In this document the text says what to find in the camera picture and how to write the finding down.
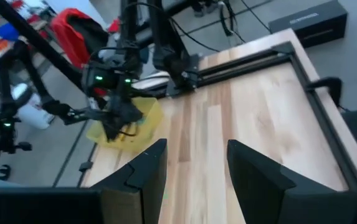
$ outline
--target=wire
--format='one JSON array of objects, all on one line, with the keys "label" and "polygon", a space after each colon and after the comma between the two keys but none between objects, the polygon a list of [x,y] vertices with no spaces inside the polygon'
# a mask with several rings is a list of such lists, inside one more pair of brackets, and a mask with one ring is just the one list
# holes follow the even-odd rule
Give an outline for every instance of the wire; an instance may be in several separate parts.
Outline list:
[{"label": "wire", "polygon": [[[221,23],[222,23],[222,26],[223,26],[224,31],[225,31],[225,32],[230,32],[231,34],[235,34],[235,35],[242,41],[243,44],[246,43],[246,41],[245,41],[245,40],[242,38],[242,36],[240,36],[240,34],[239,34],[238,21],[237,21],[237,19],[236,19],[236,15],[235,15],[234,11],[232,10],[232,7],[231,7],[231,5],[229,4],[229,2],[225,2],[225,1],[223,1],[223,0],[220,0],[220,1],[218,2],[218,5],[219,5],[219,7],[220,7],[220,21],[221,21]],[[227,19],[230,19],[230,20],[231,20],[231,28],[232,28],[232,29],[230,29],[230,28],[228,28],[228,27],[226,26],[226,22],[225,22],[226,18],[224,17],[223,12],[222,12],[223,7],[225,7],[225,8],[227,9],[228,13],[229,13]],[[236,30],[234,29],[234,25],[232,24],[232,20],[233,20],[234,23],[235,23]]]},{"label": "wire", "polygon": [[231,32],[234,33],[238,38],[240,38],[243,44],[246,43],[246,41],[238,34],[237,31],[231,30]]},{"label": "wire", "polygon": [[265,29],[268,30],[268,32],[270,32],[271,34],[271,30],[261,21],[261,19],[253,12],[253,10],[246,4],[246,2],[244,0],[240,0],[245,6],[246,8],[253,14],[253,16],[264,26]]},{"label": "wire", "polygon": [[145,2],[133,2],[133,3],[128,4],[128,5],[126,6],[126,8],[124,8],[122,14],[126,13],[126,11],[127,11],[127,9],[128,9],[129,7],[137,6],[137,5],[148,6],[148,7],[152,7],[152,8],[154,8],[154,9],[159,10],[160,12],[163,13],[164,16],[166,16],[167,19],[171,20],[171,22],[173,22],[173,23],[178,27],[178,29],[179,29],[185,36],[187,36],[188,38],[190,38],[191,40],[193,40],[195,43],[197,43],[197,44],[199,44],[200,46],[203,46],[203,47],[205,47],[205,48],[207,48],[207,49],[209,49],[209,50],[212,50],[212,51],[214,51],[214,52],[220,52],[219,50],[216,50],[216,49],[214,49],[214,48],[211,48],[211,47],[209,47],[209,46],[206,46],[206,45],[200,43],[200,42],[199,42],[198,40],[196,40],[195,38],[191,37],[187,32],[185,32],[185,30],[184,30],[171,16],[169,16],[164,10],[162,10],[161,8],[159,8],[159,7],[155,6],[155,5],[148,4],[148,3],[145,3]]},{"label": "wire", "polygon": [[135,132],[134,132],[134,134],[130,134],[130,133],[126,133],[126,132],[124,132],[124,131],[120,131],[119,129],[117,129],[117,128],[111,126],[111,125],[108,124],[108,123],[105,123],[105,124],[106,124],[106,126],[108,126],[110,129],[113,129],[114,131],[117,131],[118,133],[124,134],[125,136],[129,136],[129,137],[134,137],[134,136],[136,136],[136,135],[138,134],[138,130],[139,130],[137,123],[135,123]]},{"label": "wire", "polygon": [[133,83],[139,83],[145,80],[151,80],[151,79],[158,79],[158,78],[170,78],[169,75],[158,75],[158,76],[153,76],[153,77],[146,77],[146,78],[141,78],[138,81],[135,81]]}]

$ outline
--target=chair wheel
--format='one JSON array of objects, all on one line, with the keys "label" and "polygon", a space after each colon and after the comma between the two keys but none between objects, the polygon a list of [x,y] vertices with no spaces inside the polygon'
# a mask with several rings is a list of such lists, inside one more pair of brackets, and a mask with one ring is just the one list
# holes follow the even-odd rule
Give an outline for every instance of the chair wheel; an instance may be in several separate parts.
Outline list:
[{"label": "chair wheel", "polygon": [[0,168],[0,173],[4,174],[0,177],[0,180],[7,180],[11,176],[11,167],[9,165],[2,165]]}]

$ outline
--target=metal rod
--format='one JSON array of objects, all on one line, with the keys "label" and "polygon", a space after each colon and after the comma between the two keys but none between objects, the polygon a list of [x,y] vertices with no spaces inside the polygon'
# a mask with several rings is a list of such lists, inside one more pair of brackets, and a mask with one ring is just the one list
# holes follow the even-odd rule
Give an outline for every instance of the metal rod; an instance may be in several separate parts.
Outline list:
[{"label": "metal rod", "polygon": [[0,15],[23,35],[45,58],[51,61],[77,88],[82,90],[81,72],[64,59],[42,36],[30,26],[5,0],[0,0]]},{"label": "metal rod", "polygon": [[236,60],[231,60],[227,63],[220,64],[218,66],[213,66],[204,70],[199,71],[200,77],[206,77],[208,75],[213,75],[218,72],[222,72],[224,70],[228,70],[230,68],[234,68],[241,65],[246,65],[248,63],[256,62],[258,60],[265,59],[267,57],[271,57],[276,55],[277,53],[272,49],[267,49],[258,53],[251,55],[251,57],[242,57]]}]

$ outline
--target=black case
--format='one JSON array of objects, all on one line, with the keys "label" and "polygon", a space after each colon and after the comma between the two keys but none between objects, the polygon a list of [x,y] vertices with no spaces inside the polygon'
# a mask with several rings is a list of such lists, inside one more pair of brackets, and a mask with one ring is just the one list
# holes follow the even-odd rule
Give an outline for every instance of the black case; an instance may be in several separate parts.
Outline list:
[{"label": "black case", "polygon": [[166,184],[159,139],[89,189],[0,188],[0,224],[157,224]]},{"label": "black case", "polygon": [[269,22],[271,33],[292,28],[303,47],[345,36],[347,11],[338,1],[330,1]]}]

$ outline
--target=black box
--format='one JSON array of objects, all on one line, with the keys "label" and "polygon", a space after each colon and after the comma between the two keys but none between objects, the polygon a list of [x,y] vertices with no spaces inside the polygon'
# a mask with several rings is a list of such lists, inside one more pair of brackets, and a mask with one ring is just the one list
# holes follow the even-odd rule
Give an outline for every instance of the black box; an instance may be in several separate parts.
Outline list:
[{"label": "black box", "polygon": [[271,33],[292,28],[303,47],[345,36],[347,11],[338,1],[311,7],[269,23]]}]

